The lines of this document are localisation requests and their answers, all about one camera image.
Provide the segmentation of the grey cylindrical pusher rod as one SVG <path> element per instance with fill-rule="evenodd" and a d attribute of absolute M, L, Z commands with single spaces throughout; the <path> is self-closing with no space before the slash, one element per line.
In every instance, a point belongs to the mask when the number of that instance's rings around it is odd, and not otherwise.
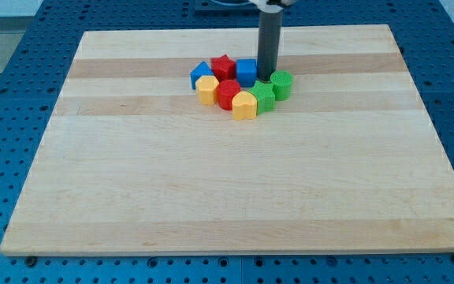
<path fill-rule="evenodd" d="M 269 82 L 277 68 L 283 11 L 259 13 L 259 39 L 257 53 L 257 77 Z"/>

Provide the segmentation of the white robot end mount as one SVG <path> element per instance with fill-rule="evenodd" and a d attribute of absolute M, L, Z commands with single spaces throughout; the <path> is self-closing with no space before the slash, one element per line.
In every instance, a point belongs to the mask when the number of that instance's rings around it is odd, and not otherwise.
<path fill-rule="evenodd" d="M 249 0 L 259 9 L 286 9 L 296 3 L 296 0 Z"/>

